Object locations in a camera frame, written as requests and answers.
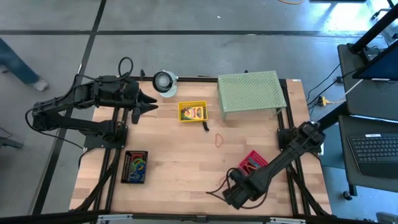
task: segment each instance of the gray floor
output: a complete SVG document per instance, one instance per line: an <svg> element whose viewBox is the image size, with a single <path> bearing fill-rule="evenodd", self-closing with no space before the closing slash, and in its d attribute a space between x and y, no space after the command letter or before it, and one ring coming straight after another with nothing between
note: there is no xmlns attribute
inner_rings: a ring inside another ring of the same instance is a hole
<svg viewBox="0 0 398 224"><path fill-rule="evenodd" d="M100 0L0 0L0 5L0 30L91 30ZM352 2L305 1L291 6L276 0L108 0L99 30L365 31L372 25L369 18L373 11L366 3ZM7 217L30 212L53 143L52 138L27 128L24 112L36 101L66 92L80 67L88 36L3 35L1 38L50 83L50 88L41 93L24 86L10 74L0 75L0 127L25 142L21 150L5 147L0 151L3 180L0 216ZM307 94L339 64L337 45L357 39L298 35L97 35L85 75L116 74L120 58L130 56L135 75L141 68L148 75L166 69L179 76L276 70L280 78L302 79ZM378 37L371 45L385 47L386 42ZM332 81L330 78L313 91L310 98ZM343 93L343 87L335 85L325 96L337 100ZM332 108L315 108L311 117L321 118ZM90 119L92 113L93 109L75 110L73 116ZM73 131L67 132L67 139L78 144L84 141L80 133ZM76 147L63 145L44 213L68 210L80 154ZM347 188L344 170L332 167L323 170L335 215L375 219L376 212L398 213L397 205L393 204L397 193L359 188L359 197L347 202L339 195Z"/></svg>

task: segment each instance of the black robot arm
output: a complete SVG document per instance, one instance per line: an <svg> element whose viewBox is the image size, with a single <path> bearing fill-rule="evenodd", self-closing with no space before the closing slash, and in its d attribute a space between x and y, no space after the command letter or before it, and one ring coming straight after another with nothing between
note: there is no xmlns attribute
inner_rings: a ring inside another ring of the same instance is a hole
<svg viewBox="0 0 398 224"><path fill-rule="evenodd" d="M271 179L294 159L305 152L319 152L324 138L325 135L318 131L318 124L309 121L279 136L280 147L284 150L268 166L254 170L247 177L239 169L232 169L229 177L235 184L223 191L226 202L239 209L247 200L257 200L268 192Z"/></svg>
<svg viewBox="0 0 398 224"><path fill-rule="evenodd" d="M91 106L108 106L133 110L132 123L137 124L141 114L156 109L157 100L145 95L132 77L103 76L93 81L74 85L64 96L35 103L32 126L38 131L57 128L79 130L86 136L102 136L105 141L118 137L118 124L113 120L102 122L67 118L59 112L69 108L86 109Z"/></svg>

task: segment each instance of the keyboard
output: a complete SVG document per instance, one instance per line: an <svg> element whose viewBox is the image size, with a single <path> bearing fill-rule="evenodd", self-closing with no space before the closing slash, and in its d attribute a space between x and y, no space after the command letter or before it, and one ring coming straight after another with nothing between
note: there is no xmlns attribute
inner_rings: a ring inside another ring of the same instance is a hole
<svg viewBox="0 0 398 224"><path fill-rule="evenodd" d="M398 133L348 136L348 142L361 174L398 178Z"/></svg>

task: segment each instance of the red container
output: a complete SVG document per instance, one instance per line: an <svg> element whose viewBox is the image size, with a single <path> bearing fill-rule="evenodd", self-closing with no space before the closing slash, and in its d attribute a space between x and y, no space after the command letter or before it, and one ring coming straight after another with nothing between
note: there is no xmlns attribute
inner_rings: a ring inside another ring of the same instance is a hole
<svg viewBox="0 0 398 224"><path fill-rule="evenodd" d="M268 165L268 162L253 150L242 160L239 164L239 168L244 175L249 175L252 171L266 165Z"/></svg>

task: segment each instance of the monitor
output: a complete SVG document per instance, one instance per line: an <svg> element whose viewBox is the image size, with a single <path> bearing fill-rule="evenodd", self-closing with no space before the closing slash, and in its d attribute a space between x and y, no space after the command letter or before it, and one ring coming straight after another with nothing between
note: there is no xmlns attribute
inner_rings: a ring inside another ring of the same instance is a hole
<svg viewBox="0 0 398 224"><path fill-rule="evenodd" d="M398 81L398 41L359 69L353 78Z"/></svg>

